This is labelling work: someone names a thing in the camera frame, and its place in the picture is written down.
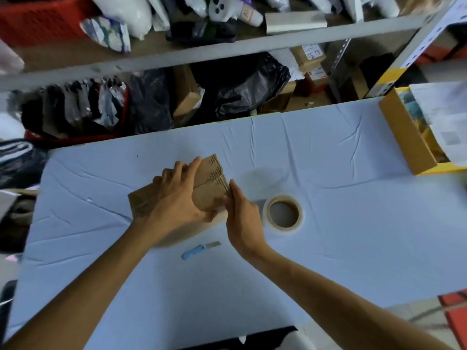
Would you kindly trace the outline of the person's right hand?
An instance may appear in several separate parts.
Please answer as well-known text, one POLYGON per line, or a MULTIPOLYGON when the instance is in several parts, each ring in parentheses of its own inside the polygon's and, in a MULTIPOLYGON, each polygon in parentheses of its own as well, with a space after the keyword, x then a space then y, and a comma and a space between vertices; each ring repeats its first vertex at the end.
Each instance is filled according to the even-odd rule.
POLYGON ((226 230, 228 239, 237 253, 248 263, 254 264, 269 248, 258 205, 246 199, 238 204, 232 194, 225 196, 227 210, 226 230))

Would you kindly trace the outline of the person's left forearm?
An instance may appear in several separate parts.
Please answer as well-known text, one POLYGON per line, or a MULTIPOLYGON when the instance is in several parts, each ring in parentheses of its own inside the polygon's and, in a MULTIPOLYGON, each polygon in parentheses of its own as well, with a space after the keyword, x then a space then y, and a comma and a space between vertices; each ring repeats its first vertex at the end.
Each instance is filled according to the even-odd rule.
POLYGON ((122 285, 160 239, 157 228, 132 223, 1 350, 83 350, 122 285))

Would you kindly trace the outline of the blue utility knife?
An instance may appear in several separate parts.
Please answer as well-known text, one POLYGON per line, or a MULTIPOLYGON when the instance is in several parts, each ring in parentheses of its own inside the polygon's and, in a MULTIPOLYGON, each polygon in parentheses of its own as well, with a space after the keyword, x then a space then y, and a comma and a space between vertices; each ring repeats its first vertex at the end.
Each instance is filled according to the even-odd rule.
POLYGON ((203 252, 203 251, 205 251, 207 249, 210 249, 210 248, 218 247, 220 245, 221 245, 221 242, 219 242, 219 241, 198 245, 198 246, 196 246, 196 247, 182 253, 181 259, 182 260, 188 260, 190 257, 192 257, 192 256, 194 256, 196 254, 199 254, 199 253, 201 253, 201 252, 203 252))

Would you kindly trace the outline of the clear packing tape roll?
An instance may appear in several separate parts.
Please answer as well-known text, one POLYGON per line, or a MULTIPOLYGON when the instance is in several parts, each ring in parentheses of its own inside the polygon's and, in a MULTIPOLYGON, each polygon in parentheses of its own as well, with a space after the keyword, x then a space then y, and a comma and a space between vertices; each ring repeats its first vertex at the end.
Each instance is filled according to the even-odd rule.
POLYGON ((262 207, 264 228, 277 236, 291 236, 303 226, 305 212, 293 196, 276 195, 267 199, 262 207))

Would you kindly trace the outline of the light blue table cloth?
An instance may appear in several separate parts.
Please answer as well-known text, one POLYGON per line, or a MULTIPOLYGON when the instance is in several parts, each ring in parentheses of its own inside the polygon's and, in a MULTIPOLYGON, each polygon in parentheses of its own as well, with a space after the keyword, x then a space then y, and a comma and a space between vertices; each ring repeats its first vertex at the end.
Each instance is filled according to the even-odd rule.
MULTIPOLYGON (((44 169, 6 337, 15 334, 129 225, 127 195, 176 161, 216 154, 262 204, 289 194, 304 212, 285 257, 390 307, 467 288, 467 183, 413 176, 379 99, 259 115, 56 149, 44 169)), ((152 248, 85 350, 173 350, 303 325, 308 315, 242 259, 225 223, 152 248), (198 245, 219 241, 182 260, 198 245)))

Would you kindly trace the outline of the tall brown cardboard box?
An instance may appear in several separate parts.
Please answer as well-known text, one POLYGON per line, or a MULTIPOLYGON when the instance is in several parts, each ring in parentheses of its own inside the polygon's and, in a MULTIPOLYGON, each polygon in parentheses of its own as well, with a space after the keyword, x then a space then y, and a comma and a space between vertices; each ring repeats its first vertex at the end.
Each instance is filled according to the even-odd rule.
POLYGON ((186 126, 201 105, 204 90, 198 85, 190 65, 173 67, 175 85, 174 127, 186 126))

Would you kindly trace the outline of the black plastic bag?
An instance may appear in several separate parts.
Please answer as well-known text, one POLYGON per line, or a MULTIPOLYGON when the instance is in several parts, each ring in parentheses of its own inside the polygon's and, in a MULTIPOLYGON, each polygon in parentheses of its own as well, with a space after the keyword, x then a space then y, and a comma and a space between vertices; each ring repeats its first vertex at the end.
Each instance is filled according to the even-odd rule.
POLYGON ((190 64, 205 90, 190 125, 247 117, 289 82, 289 69, 268 52, 190 64))

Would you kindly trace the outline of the grey metal shelf rack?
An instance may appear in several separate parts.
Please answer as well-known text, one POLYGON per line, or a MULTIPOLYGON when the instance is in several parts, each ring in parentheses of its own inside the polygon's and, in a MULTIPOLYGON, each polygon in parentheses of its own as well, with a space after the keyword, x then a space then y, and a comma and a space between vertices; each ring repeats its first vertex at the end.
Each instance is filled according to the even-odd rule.
POLYGON ((42 46, 20 47, 15 53, 25 62, 18 74, 0 76, 0 93, 12 90, 63 84, 85 78, 101 78, 122 73, 209 61, 266 52, 299 45, 363 38, 408 30, 429 31, 437 22, 455 20, 462 0, 446 0, 433 15, 408 15, 350 23, 342 17, 330 19, 331 26, 311 30, 266 35, 260 28, 239 25, 234 43, 188 47, 166 40, 165 34, 151 32, 135 40, 132 51, 121 54, 90 39, 42 46))

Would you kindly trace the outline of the black pouch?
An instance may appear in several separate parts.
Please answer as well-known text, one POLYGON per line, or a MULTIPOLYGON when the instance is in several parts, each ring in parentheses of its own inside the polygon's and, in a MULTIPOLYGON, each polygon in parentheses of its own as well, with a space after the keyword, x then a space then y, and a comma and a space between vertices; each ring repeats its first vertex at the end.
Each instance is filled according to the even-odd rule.
POLYGON ((187 46, 203 46, 237 41, 237 26, 229 22, 210 20, 180 21, 171 25, 166 40, 187 46))

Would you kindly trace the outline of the dark striped bag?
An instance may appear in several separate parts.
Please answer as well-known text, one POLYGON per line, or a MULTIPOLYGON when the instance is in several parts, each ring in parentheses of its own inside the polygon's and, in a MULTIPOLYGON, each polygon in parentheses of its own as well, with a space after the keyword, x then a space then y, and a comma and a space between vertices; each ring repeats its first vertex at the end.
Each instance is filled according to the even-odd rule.
POLYGON ((48 150, 24 139, 0 140, 0 189, 29 188, 40 183, 48 150))

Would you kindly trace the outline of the white plastic bag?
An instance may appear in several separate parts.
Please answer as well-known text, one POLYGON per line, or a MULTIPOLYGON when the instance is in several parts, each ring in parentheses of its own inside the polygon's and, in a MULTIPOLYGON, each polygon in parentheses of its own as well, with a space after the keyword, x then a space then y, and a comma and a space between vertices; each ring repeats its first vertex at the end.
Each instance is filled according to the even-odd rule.
POLYGON ((143 40, 152 28, 152 11, 148 0, 92 0, 108 18, 127 25, 134 38, 143 40))

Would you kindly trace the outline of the white spray bottle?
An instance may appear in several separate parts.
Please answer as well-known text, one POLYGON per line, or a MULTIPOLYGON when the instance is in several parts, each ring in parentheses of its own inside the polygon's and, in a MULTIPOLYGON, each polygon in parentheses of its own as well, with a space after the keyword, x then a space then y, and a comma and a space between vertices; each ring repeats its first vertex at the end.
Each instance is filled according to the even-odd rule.
POLYGON ((230 19, 241 20, 254 27, 260 27, 264 16, 242 0, 210 0, 208 17, 214 22, 228 22, 230 19))

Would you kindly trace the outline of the flat white box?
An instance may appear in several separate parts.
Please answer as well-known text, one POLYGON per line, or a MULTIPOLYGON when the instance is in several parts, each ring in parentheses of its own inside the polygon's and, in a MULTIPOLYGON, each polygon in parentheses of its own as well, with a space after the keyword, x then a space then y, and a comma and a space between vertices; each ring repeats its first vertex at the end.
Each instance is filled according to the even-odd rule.
POLYGON ((267 35, 326 28, 328 22, 320 11, 269 12, 265 14, 267 35))

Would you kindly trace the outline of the red plastic basket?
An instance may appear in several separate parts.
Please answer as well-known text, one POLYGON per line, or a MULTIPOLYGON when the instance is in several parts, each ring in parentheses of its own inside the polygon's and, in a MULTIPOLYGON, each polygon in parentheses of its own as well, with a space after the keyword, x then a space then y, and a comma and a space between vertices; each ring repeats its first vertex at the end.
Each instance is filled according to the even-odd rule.
POLYGON ((0 40, 25 47, 85 38, 80 23, 99 13, 92 0, 0 4, 0 40))

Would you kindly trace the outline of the red box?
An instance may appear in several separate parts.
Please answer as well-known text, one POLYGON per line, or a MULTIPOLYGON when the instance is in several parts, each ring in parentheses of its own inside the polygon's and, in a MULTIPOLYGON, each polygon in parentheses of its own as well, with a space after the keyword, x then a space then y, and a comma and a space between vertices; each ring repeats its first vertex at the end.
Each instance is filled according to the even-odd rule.
POLYGON ((438 300, 444 307, 456 306, 456 308, 444 312, 449 328, 452 330, 461 350, 467 350, 467 305, 461 305, 463 301, 467 301, 467 288, 454 293, 439 295, 438 300))

